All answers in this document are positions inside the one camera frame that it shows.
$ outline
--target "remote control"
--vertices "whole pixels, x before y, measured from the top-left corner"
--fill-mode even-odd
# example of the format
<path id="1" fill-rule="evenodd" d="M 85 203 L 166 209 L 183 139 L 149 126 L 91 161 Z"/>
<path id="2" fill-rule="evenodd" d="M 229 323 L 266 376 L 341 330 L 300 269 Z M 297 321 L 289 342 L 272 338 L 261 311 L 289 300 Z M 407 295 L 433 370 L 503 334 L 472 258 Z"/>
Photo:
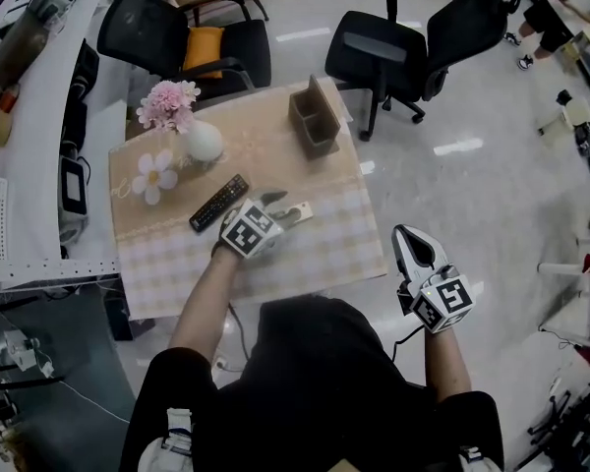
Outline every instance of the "remote control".
<path id="1" fill-rule="evenodd" d="M 207 200 L 197 213 L 190 217 L 190 225 L 197 232 L 207 229 L 224 214 L 229 207 L 240 200 L 249 190 L 249 184 L 243 177 L 236 175 L 214 196 Z"/>

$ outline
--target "black shorts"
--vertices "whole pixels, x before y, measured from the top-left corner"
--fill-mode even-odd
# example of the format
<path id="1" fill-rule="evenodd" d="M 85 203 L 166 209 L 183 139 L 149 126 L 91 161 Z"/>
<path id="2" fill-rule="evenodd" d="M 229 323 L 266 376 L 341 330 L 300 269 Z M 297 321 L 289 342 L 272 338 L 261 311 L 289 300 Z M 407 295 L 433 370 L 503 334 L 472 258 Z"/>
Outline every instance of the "black shorts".
<path id="1" fill-rule="evenodd" d="M 524 19 L 537 33 L 543 33 L 540 45 L 555 52 L 572 38 L 572 33 L 560 19 L 548 0 L 539 0 L 524 12 Z"/>

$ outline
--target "pen holder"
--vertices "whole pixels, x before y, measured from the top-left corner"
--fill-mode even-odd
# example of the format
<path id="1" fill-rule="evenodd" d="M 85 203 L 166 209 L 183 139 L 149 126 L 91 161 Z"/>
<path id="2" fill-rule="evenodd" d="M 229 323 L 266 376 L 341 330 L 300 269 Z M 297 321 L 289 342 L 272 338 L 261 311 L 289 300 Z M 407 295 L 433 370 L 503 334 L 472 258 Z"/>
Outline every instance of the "pen holder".
<path id="1" fill-rule="evenodd" d="M 315 76 L 307 89 L 291 94 L 288 116 L 309 159 L 338 150 L 334 140 L 341 125 Z"/>

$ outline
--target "chair with orange cushion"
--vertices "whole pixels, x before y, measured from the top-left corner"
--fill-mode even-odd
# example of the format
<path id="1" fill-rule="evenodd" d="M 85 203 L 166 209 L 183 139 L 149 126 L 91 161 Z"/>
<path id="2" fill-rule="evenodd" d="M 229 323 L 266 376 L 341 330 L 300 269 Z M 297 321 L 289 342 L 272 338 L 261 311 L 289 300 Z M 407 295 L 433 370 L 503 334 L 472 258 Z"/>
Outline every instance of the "chair with orange cushion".
<path id="1" fill-rule="evenodd" d="M 193 32 L 190 37 L 186 13 L 217 1 L 221 0 L 200 0 L 173 7 L 163 0 L 114 0 L 100 28 L 98 52 L 166 80 L 194 81 L 202 90 L 199 100 L 270 86 L 271 59 L 265 23 L 251 19 L 244 0 L 225 1 L 238 4 L 245 21 L 225 26 L 222 36 L 194 29 L 199 33 Z M 195 40 L 205 42 L 197 46 L 193 44 Z M 198 62 L 197 58 L 187 58 L 189 51 L 200 53 L 200 63 L 207 62 L 191 66 Z"/>

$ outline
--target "chair backrest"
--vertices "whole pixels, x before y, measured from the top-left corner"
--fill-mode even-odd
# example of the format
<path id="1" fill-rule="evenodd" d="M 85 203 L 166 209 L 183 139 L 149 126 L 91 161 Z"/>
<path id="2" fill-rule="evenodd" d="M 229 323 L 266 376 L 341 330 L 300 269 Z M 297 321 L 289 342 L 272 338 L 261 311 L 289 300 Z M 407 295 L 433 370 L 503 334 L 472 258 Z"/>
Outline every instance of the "chair backrest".
<path id="1" fill-rule="evenodd" d="M 443 87 L 447 69 L 498 44 L 507 28 L 507 16 L 520 0 L 452 0 L 428 22 L 429 57 L 423 99 Z"/>
<path id="2" fill-rule="evenodd" d="M 185 14 L 162 0 L 114 0 L 100 28 L 97 49 L 168 78 L 183 65 L 188 34 Z"/>

